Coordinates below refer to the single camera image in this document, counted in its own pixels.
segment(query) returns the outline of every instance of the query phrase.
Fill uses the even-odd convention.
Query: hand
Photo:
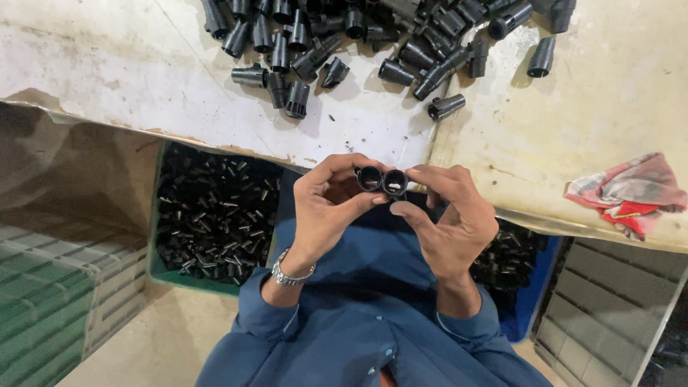
[[[406,175],[428,187],[429,207],[439,196],[451,205],[437,225],[409,202],[396,202],[390,211],[416,231],[423,257],[440,285],[465,285],[471,281],[469,267],[499,230],[494,207],[477,192],[471,172],[460,165],[449,169],[418,165]]]
[[[383,193],[361,190],[355,167],[392,169],[362,154],[331,155],[294,183],[297,230],[285,258],[285,263],[291,260],[288,266],[293,271],[310,268],[334,247],[351,222],[387,202]]]

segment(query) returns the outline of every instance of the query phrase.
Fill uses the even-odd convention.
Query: shirt cuff
[[[299,325],[299,305],[278,308],[263,300],[261,286],[270,277],[265,267],[254,269],[239,292],[239,313],[232,332],[250,333],[269,341],[279,341],[293,335]]]
[[[500,332],[499,316],[494,301],[485,288],[478,286],[477,289],[482,298],[482,305],[477,315],[459,319],[435,312],[437,325],[455,340],[466,344],[480,345],[485,340],[499,335]]]

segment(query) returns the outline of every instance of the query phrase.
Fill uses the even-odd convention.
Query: silver wristwatch
[[[289,249],[290,247],[287,247],[284,249],[284,252],[277,257],[275,265],[272,266],[272,278],[275,279],[275,282],[284,286],[296,286],[303,284],[311,276],[311,274],[313,274],[313,270],[315,270],[315,264],[310,267],[310,272],[304,277],[291,278],[285,273],[282,273],[282,269],[279,267],[279,264],[281,264],[284,260],[284,257],[287,256]]]

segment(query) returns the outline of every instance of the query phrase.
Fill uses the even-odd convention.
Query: shirt sleeve
[[[535,367],[514,352],[502,335],[494,301],[482,286],[478,291],[482,305],[477,315],[458,319],[436,312],[437,325],[509,386],[551,386]]]
[[[257,267],[239,292],[239,312],[232,333],[248,333],[267,342],[292,337],[299,326],[299,305],[277,308],[263,300],[261,286],[270,277],[270,269]]]

